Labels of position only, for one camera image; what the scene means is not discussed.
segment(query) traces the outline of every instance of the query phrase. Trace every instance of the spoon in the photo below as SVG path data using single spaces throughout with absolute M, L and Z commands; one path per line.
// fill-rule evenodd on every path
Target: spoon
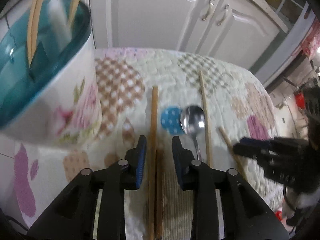
M 192 138 L 197 159 L 201 161 L 197 134 L 204 131 L 204 111 L 199 106 L 188 106 L 181 112 L 180 123 L 182 130 Z

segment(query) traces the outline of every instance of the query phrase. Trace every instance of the table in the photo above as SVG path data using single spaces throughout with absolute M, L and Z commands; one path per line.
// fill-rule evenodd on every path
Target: table
M 198 69 L 204 75 L 211 119 L 212 159 L 215 169 L 236 167 L 218 127 L 234 143 L 243 136 L 267 139 L 277 135 L 274 107 L 262 84 L 246 69 L 196 54 L 136 48 L 96 51 L 96 71 L 103 120 L 96 140 L 89 146 L 63 150 L 16 143 L 15 190 L 28 226 L 83 168 L 99 170 L 124 157 L 139 135 L 149 135 L 152 86 L 159 88 L 158 116 L 169 106 L 202 105 Z M 177 184 L 171 151 L 172 136 L 158 120 L 157 148 L 164 152 L 163 239 L 189 239 L 192 192 Z M 180 136 L 184 148 L 195 154 L 192 140 Z M 206 161 L 205 136 L 198 136 Z M 256 161 L 241 159 L 248 182 L 275 210 L 282 201 L 282 187 L 263 177 Z M 147 182 L 138 191 L 125 192 L 127 239 L 146 234 Z

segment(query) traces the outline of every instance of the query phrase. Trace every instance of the light wooden chopstick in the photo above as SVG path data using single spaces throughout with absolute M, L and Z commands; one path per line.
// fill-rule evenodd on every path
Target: light wooden chopstick
M 150 155 L 148 162 L 148 179 L 149 179 L 149 194 L 148 194 L 148 239 L 154 240 L 155 228 L 155 190 L 156 190 L 156 134 L 158 121 L 158 87 L 152 88 L 151 99 L 151 126 L 150 126 Z
M 207 165 L 210 168 L 213 168 L 213 161 L 212 161 L 212 142 L 211 142 L 211 130 L 210 130 L 210 117 L 208 114 L 208 107 L 207 107 L 207 99 L 204 90 L 204 81 L 203 81 L 203 74 L 201 69 L 199 70 L 199 79 L 200 79 L 200 87 L 201 87 L 201 94 L 202 94 L 202 104 L 204 108 L 204 116 L 205 116 L 205 150 L 207 155 Z
M 69 18 L 68 18 L 68 25 L 70 27 L 72 27 L 73 25 L 73 20 L 75 18 L 79 2 L 80 0 L 71 0 L 70 8 L 69 8 Z
M 27 29 L 27 54 L 28 54 L 28 62 L 31 64 L 33 55 L 36 52 L 36 42 L 38 36 L 38 26 L 39 26 L 39 18 L 40 18 L 40 10 L 42 6 L 43 0 L 32 0 L 29 21 L 28 21 L 28 29 Z
M 243 166 L 240 162 L 240 159 L 239 159 L 239 156 L 235 155 L 235 153 L 233 152 L 233 146 L 232 146 L 232 143 L 228 137 L 228 135 L 226 134 L 225 130 L 220 126 L 219 127 L 219 131 L 228 147 L 228 150 L 229 152 L 231 153 L 233 159 L 236 161 L 236 164 L 237 164 L 237 170 L 239 171 L 239 173 L 242 175 L 242 177 L 247 180 L 247 176 L 245 175 L 244 173 L 244 169 L 243 169 Z
M 163 229 L 163 151 L 156 151 L 156 240 L 162 239 Z

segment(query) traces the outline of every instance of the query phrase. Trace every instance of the tile grout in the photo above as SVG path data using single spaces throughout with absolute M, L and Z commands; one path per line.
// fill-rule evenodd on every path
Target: tile grout
M 0 153 L 0 155 L 6 156 L 6 157 L 11 158 L 11 159 L 14 159 L 13 157 L 8 156 L 8 155 L 5 155 L 5 154 L 3 154 L 3 153 Z

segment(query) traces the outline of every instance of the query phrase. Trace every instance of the white cabinet door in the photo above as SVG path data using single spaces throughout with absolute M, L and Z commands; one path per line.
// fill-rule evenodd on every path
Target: white cabinet door
M 248 0 L 220 0 L 212 27 L 196 52 L 249 69 L 278 32 Z
M 189 46 L 195 52 L 207 26 L 201 18 L 208 5 L 209 0 L 90 0 L 96 47 Z

